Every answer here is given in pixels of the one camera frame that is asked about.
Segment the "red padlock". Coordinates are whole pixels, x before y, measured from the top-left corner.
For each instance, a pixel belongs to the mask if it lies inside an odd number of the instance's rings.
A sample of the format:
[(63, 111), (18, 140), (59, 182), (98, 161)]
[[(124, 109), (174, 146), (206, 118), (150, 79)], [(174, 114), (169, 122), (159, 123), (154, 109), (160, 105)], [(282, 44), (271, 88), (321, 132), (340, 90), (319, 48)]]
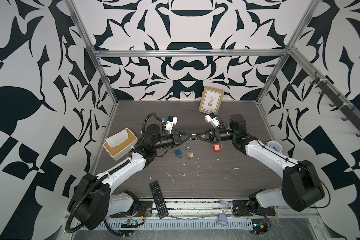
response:
[(215, 153), (219, 153), (224, 150), (223, 145), (221, 145), (221, 144), (213, 144), (213, 149), (214, 149)]

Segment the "brass padlock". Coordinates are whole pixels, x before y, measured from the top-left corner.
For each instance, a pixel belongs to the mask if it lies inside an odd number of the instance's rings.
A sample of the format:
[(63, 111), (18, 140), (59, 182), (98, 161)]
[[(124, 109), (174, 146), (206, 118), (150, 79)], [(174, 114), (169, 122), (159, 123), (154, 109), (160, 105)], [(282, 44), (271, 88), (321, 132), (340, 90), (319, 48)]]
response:
[(190, 147), (186, 147), (185, 148), (185, 151), (187, 153), (186, 157), (187, 157), (187, 160), (190, 160), (191, 158), (194, 157), (194, 153), (191, 152), (191, 148)]

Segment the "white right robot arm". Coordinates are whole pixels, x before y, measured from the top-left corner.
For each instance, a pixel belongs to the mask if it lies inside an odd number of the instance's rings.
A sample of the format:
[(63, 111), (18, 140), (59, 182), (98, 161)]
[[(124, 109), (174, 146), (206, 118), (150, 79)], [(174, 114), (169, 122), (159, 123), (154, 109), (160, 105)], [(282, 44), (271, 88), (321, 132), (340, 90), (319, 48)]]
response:
[(242, 115), (232, 115), (229, 126), (220, 122), (213, 113), (206, 115), (205, 120), (213, 127), (198, 134), (197, 140), (213, 144), (231, 141), (236, 150), (259, 161), (282, 179), (282, 187), (250, 195), (248, 205), (251, 212), (272, 207), (290, 207), (301, 212), (315, 208), (315, 204), (326, 197), (328, 188), (310, 161), (298, 161), (283, 155), (282, 147), (276, 141), (267, 145), (262, 143), (248, 133)]

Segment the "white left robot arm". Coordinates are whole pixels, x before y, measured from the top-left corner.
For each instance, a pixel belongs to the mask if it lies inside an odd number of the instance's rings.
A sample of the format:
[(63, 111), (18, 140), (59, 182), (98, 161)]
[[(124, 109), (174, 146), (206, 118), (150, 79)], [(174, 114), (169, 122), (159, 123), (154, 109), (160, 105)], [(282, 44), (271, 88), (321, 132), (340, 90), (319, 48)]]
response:
[(196, 134), (183, 131), (168, 134), (158, 125), (149, 125), (125, 160), (103, 173), (96, 176), (86, 174), (81, 179), (68, 205), (70, 215), (65, 231), (73, 233), (82, 227), (93, 230), (110, 215), (133, 212), (139, 201), (134, 194), (128, 191), (114, 197), (111, 194), (152, 163), (158, 157), (157, 149), (174, 148), (196, 137)]

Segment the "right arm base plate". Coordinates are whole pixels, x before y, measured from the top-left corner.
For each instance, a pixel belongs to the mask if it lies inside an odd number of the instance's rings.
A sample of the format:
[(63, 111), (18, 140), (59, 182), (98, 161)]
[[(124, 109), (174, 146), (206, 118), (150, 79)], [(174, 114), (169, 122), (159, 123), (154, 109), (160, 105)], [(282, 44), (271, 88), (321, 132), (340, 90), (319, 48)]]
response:
[(254, 199), (233, 200), (232, 213), (235, 217), (266, 216), (274, 217), (276, 211), (273, 207), (263, 208)]

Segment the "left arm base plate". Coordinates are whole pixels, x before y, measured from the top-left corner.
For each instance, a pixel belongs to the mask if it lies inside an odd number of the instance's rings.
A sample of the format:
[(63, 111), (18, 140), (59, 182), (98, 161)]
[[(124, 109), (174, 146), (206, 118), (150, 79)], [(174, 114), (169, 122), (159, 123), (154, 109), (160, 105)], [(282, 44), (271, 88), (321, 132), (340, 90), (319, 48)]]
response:
[(153, 201), (139, 201), (137, 205), (133, 205), (132, 212), (118, 213), (111, 215), (111, 218), (127, 218), (127, 217), (151, 217), (153, 210)]

